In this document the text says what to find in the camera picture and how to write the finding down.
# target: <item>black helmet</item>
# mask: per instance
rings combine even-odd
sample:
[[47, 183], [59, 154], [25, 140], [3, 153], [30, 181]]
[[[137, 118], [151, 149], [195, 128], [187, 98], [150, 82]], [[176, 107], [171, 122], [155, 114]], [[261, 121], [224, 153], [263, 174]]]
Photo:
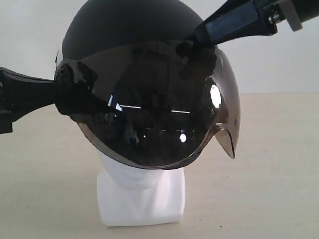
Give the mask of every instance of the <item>black helmet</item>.
[[142, 169], [192, 163], [213, 136], [234, 158], [236, 80], [217, 47], [190, 36], [202, 19], [178, 0], [88, 0], [57, 55], [61, 74], [106, 105], [71, 118], [112, 159]]

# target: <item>helmet visor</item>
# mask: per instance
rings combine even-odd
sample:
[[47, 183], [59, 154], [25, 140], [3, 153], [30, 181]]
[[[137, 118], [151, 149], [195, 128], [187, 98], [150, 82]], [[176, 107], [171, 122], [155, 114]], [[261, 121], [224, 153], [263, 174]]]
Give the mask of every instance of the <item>helmet visor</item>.
[[[215, 135], [235, 156], [240, 103], [232, 68], [218, 48], [191, 44], [126, 45], [76, 64], [94, 72], [93, 94], [115, 110], [72, 115], [96, 148], [132, 167], [169, 169], [193, 162]], [[80, 68], [75, 76], [85, 74]]]

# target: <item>white backdrop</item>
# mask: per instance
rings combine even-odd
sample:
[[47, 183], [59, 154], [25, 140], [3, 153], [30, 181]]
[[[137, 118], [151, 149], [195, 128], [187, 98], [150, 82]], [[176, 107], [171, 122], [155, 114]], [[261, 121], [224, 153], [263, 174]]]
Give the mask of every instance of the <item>white backdrop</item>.
[[[1, 0], [0, 66], [51, 79], [64, 34], [86, 0]], [[225, 0], [183, 0], [202, 18]], [[319, 17], [292, 32], [283, 22], [272, 37], [220, 45], [242, 94], [319, 92]]]

